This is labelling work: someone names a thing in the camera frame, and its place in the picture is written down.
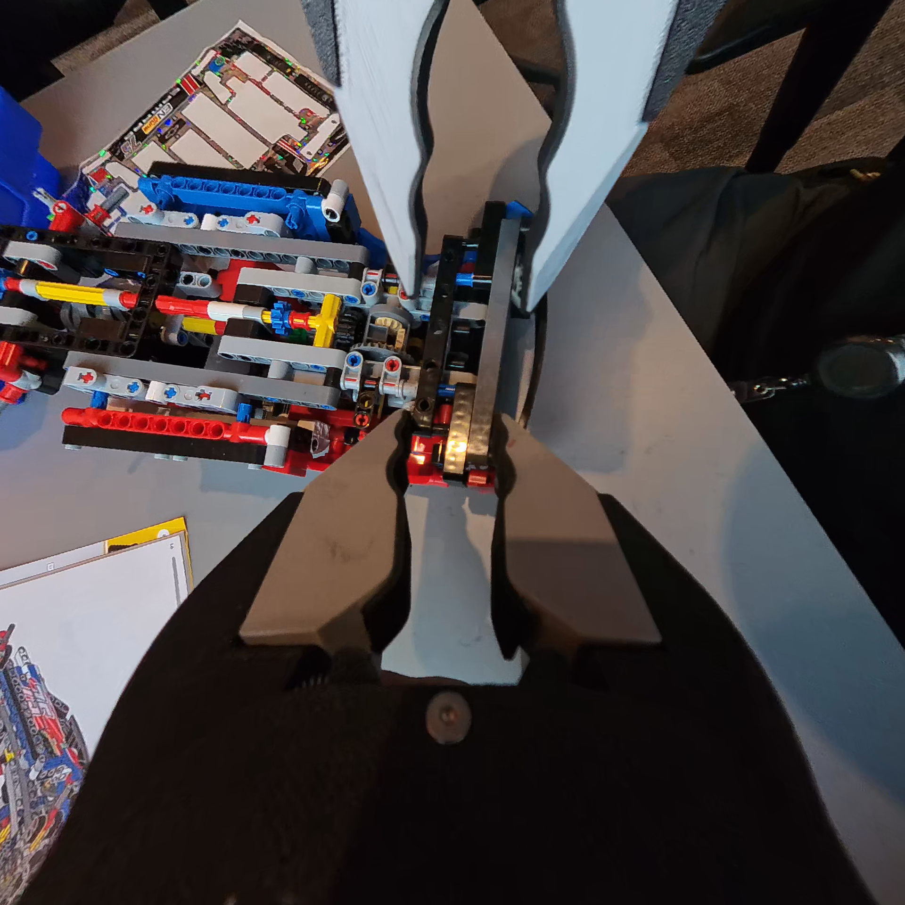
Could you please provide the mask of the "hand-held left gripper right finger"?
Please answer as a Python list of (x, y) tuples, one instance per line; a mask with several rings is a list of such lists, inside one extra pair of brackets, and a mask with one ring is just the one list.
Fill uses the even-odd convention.
[(662, 635), (598, 492), (510, 417), (494, 419), (494, 634), (502, 656), (655, 646)]

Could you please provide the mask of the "person's black clothing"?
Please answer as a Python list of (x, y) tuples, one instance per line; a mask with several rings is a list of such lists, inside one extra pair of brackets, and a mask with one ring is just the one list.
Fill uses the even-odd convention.
[[(803, 374), (847, 337), (903, 335), (903, 159), (637, 175), (607, 204), (727, 384)], [(745, 408), (903, 643), (903, 388)]]

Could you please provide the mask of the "holographic sticker sheet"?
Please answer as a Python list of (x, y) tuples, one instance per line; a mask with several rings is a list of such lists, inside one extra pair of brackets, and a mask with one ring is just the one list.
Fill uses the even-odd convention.
[(156, 163), (312, 176), (348, 146), (333, 87), (238, 22), (80, 170), (91, 191), (134, 195)]

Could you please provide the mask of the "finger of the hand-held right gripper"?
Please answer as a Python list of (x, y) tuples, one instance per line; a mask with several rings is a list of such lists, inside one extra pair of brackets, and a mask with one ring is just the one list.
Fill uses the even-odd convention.
[(422, 280), (429, 73), (447, 1), (337, 2), (337, 104), (406, 293)]
[(549, 290), (637, 148), (677, 2), (561, 1), (565, 78), (538, 153), (525, 243), (525, 310)]

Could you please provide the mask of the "blue storage bin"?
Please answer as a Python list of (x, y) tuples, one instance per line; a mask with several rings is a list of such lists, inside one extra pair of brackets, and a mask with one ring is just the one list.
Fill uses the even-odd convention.
[(59, 197), (61, 175), (40, 153), (41, 124), (1, 89), (2, 197), (30, 197), (35, 187)]

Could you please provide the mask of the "open instruction booklet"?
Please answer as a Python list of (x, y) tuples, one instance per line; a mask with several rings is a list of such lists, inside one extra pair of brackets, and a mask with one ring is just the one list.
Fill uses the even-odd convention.
[(182, 517), (2, 570), (2, 903), (45, 860), (121, 692), (192, 589)]

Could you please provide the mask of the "small toy brick assembly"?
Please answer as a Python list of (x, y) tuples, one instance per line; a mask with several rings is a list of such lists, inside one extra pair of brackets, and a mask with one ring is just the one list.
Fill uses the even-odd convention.
[(492, 201), (468, 235), (447, 235), (424, 271), (427, 300), (411, 403), (406, 471), (412, 487), (494, 481), (492, 427), (507, 329), (519, 305), (524, 238), (533, 213)]

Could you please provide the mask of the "red black toy race car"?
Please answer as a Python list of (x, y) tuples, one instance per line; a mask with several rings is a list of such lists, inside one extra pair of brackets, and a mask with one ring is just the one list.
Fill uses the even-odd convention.
[(437, 255), (406, 293), (345, 182), (154, 164), (133, 197), (88, 188), (2, 225), (3, 410), (66, 389), (67, 448), (302, 477), (411, 415)]

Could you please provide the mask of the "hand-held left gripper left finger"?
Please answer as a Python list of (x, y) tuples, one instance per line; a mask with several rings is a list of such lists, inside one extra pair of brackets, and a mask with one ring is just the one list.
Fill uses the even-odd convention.
[(411, 607), (408, 412), (311, 481), (240, 628), (249, 645), (380, 654)]

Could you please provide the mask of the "grey desk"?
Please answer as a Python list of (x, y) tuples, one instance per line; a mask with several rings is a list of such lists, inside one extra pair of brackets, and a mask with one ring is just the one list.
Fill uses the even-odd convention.
[[(41, 153), (70, 175), (239, 20), (313, 70), (298, 2), (197, 2), (24, 101)], [(472, 2), (451, 2), (429, 89), (430, 247), (462, 234), (492, 190), (537, 202), (548, 119)], [(880, 903), (903, 903), (903, 649), (608, 209), (573, 252), (529, 428), (612, 494), (740, 629), (786, 705), (823, 800)], [(593, 355), (578, 402), (553, 379)], [(64, 451), (67, 394), (2, 416), (2, 568), (185, 515), (196, 586), (296, 480), (235, 467)], [(508, 682), (490, 638), (491, 496), (406, 497), (413, 622), (387, 652), (400, 673)]]

